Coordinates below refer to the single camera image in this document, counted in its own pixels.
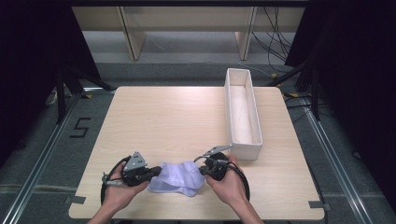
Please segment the hand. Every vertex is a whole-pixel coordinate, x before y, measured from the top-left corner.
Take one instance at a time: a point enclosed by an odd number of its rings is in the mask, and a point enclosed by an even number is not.
[[[110,179],[121,178],[121,171],[125,163],[126,162],[121,163],[116,168]],[[148,185],[149,182],[146,181],[135,187],[128,187],[126,185],[107,186],[103,204],[89,223],[107,223],[118,211],[128,206],[134,196]]]
[[[234,155],[229,155],[227,158],[242,171]],[[224,178],[220,181],[213,179],[209,175],[206,175],[205,179],[206,183],[215,191],[221,201],[228,205],[242,203],[248,200],[245,195],[245,187],[241,177],[234,171],[228,170]]]

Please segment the person's right hand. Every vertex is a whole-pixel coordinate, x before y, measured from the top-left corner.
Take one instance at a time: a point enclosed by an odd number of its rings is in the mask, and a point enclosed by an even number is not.
[[[237,158],[234,155],[229,155],[227,158],[242,171],[238,165]],[[215,191],[221,201],[228,205],[244,203],[248,200],[245,195],[245,187],[242,183],[241,177],[230,169],[220,181],[213,179],[209,175],[206,175],[205,179],[206,183],[213,189],[213,191]]]

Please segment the gray carpet floor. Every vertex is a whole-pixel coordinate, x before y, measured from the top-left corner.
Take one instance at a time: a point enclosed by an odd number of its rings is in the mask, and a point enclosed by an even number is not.
[[[97,66],[103,81],[117,87],[133,85],[223,86],[227,68],[238,67],[237,65],[230,66],[229,64],[212,63],[99,63]],[[249,66],[252,67],[250,71],[254,86],[265,85],[272,80],[266,74],[273,73],[274,68],[269,65],[257,64]],[[282,65],[277,65],[277,69],[289,70],[287,66]],[[279,87],[282,92],[294,92],[296,78],[291,78],[282,83]],[[93,86],[86,81],[82,81],[82,84],[84,87]],[[98,92],[93,94],[91,98],[84,97],[78,100],[50,157],[49,163],[21,215],[19,223],[87,222],[87,220],[75,220],[68,216],[70,203],[67,202],[67,198],[74,196],[77,190],[79,180],[91,155],[112,97],[113,94],[111,93]],[[293,120],[306,160],[313,170],[314,177],[318,181],[326,203],[329,203],[332,207],[332,210],[327,213],[328,223],[359,223],[313,131],[304,110],[305,107],[297,106],[303,104],[302,99],[290,99],[286,104],[290,106],[290,118]],[[372,220],[374,223],[396,223],[396,216],[370,176],[364,163],[352,156],[354,148],[338,123],[336,115],[326,105],[324,96],[320,99],[319,104],[321,125],[324,127],[337,155],[345,166],[349,178],[366,204]],[[70,138],[71,135],[82,134],[81,130],[74,129],[79,118],[91,118],[80,123],[85,127],[89,127],[89,130],[84,138]],[[24,139],[26,147],[15,150],[11,158],[0,170],[0,218],[4,219],[21,185],[30,174],[36,159],[50,137],[56,119],[56,105],[49,105],[48,108],[43,109],[35,126]],[[136,223],[169,222],[139,221]],[[266,223],[277,224],[286,223],[286,221],[268,221]],[[325,223],[325,220],[316,222],[292,221],[291,223],[319,224]]]

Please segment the forearm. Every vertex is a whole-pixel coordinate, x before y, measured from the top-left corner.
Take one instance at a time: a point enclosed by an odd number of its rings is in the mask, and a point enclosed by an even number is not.
[[[89,224],[107,224],[111,218],[116,215],[117,210],[103,205],[93,218],[88,222]]]
[[[231,204],[231,208],[239,216],[243,223],[248,224],[262,224],[263,221],[257,214],[253,205],[250,202],[244,201],[243,203]]]

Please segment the table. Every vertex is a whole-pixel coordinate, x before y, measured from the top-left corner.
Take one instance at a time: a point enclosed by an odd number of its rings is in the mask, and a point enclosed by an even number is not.
[[[264,220],[319,220],[321,208],[297,135],[279,89],[255,87],[263,146],[256,161],[240,161],[251,203]],[[103,172],[139,151],[148,167],[192,161],[227,144],[223,87],[120,87],[108,109],[76,196],[72,218],[90,218],[100,207]],[[194,197],[144,190],[114,218],[171,220],[238,219],[204,184]]]

